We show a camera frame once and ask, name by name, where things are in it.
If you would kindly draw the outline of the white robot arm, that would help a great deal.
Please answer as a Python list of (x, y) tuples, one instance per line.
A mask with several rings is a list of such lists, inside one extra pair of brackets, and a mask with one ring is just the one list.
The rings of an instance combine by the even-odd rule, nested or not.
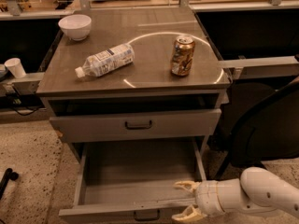
[(175, 187), (187, 190), (195, 199), (182, 213), (172, 216), (178, 223), (232, 212), (271, 217), (284, 211), (299, 217), (299, 189), (263, 168), (250, 167), (239, 178), (224, 181), (179, 181)]

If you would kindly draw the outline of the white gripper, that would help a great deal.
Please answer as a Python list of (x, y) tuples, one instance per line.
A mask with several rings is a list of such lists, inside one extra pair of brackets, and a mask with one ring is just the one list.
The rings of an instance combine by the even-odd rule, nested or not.
[(218, 197), (217, 181), (179, 181), (173, 187), (184, 189), (189, 193), (195, 193), (197, 206), (189, 205), (182, 213), (175, 214), (172, 219), (180, 224), (191, 224), (203, 219), (206, 215), (215, 217), (222, 215), (224, 211)]

